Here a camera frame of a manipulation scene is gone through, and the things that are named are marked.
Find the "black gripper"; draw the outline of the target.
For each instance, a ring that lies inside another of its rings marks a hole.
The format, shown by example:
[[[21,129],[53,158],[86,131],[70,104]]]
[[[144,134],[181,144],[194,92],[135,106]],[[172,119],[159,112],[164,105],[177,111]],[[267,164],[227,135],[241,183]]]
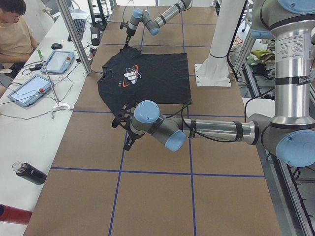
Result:
[[[128,136],[124,145],[124,150],[129,151],[136,139],[143,137],[143,132],[137,130],[133,131],[130,123],[125,125],[125,130],[127,131]]]
[[[135,30],[131,28],[130,26],[127,26],[126,32],[127,32],[127,37],[126,37],[125,44],[128,45],[131,38],[135,35]]]

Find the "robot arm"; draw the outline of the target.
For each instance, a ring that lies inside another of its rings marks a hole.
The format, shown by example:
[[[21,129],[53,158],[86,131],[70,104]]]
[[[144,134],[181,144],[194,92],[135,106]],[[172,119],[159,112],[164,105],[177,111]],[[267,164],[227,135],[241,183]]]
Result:
[[[253,36],[274,37],[276,41],[275,115],[269,121],[245,123],[166,118],[155,102],[145,100],[127,118],[125,150],[149,133],[171,151],[177,151],[186,138],[203,137],[217,142],[261,143],[279,160],[294,167],[314,163],[315,121],[309,115],[309,93],[315,3],[257,0],[252,13]]]
[[[135,35],[140,22],[142,22],[149,33],[154,36],[159,33],[160,28],[164,26],[168,21],[170,21],[179,13],[188,10],[191,6],[191,0],[178,0],[173,6],[168,8],[155,20],[151,19],[148,10],[134,8],[130,20],[127,22],[122,21],[120,25],[120,29],[126,28],[127,36],[125,44],[129,44],[131,38]]]

